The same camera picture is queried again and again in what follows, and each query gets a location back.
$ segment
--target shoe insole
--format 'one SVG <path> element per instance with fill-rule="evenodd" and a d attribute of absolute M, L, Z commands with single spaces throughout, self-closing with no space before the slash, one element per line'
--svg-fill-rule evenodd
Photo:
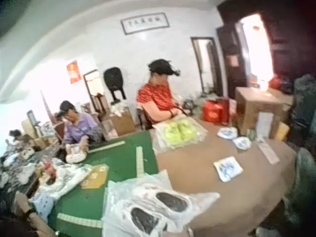
<path fill-rule="evenodd" d="M 188 208 L 188 204 L 186 201 L 174 195 L 168 193 L 157 193 L 156 197 L 173 211 L 183 212 Z"/>
<path fill-rule="evenodd" d="M 151 234 L 159 219 L 136 207 L 130 212 L 134 225 L 141 231 Z"/>

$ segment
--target red poster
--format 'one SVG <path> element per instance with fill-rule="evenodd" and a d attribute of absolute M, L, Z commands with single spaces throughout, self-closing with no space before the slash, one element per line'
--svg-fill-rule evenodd
<path fill-rule="evenodd" d="M 80 72 L 79 72 L 79 68 L 78 68 L 78 64 L 76 60 L 67 65 L 67 71 L 70 76 L 71 84 L 81 80 L 81 76 L 80 76 Z"/>

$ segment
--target red patterned shirt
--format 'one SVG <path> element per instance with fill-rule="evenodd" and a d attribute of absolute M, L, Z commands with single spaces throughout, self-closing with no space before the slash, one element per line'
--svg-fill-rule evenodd
<path fill-rule="evenodd" d="M 141 104 L 153 101 L 160 111 L 171 110 L 175 107 L 168 85 L 148 83 L 138 91 L 136 101 Z"/>

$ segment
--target green cutting mat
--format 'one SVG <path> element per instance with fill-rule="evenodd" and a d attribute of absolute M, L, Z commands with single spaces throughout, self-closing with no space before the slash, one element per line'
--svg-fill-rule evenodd
<path fill-rule="evenodd" d="M 88 154 L 84 163 L 91 165 L 106 164 L 109 167 L 107 182 L 123 181 L 136 177 L 136 147 L 143 147 L 144 169 L 148 174 L 158 172 L 156 157 L 152 149 L 149 132 L 139 132 L 108 144 L 125 141 L 124 145 L 108 150 Z M 102 217 L 104 188 L 107 182 L 99 189 L 82 190 L 76 186 L 63 196 L 55 205 L 50 217 L 50 226 L 71 237 L 99 237 L 101 229 L 75 225 L 57 218 L 63 213 L 78 218 L 100 220 Z"/>

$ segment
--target short hair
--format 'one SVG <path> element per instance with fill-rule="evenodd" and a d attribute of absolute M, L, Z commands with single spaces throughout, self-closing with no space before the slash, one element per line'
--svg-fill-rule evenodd
<path fill-rule="evenodd" d="M 19 129 L 9 131 L 9 136 L 13 137 L 15 140 L 21 135 L 22 133 Z"/>
<path fill-rule="evenodd" d="M 68 113 L 69 110 L 74 110 L 77 113 L 75 106 L 68 100 L 64 100 L 63 102 L 61 102 L 59 110 L 60 112 L 58 112 L 57 114 L 58 117 L 64 116 L 66 113 Z"/>
<path fill-rule="evenodd" d="M 152 73 L 157 73 L 158 75 L 180 75 L 179 70 L 174 70 L 170 62 L 165 59 L 157 59 L 148 65 L 149 71 Z"/>

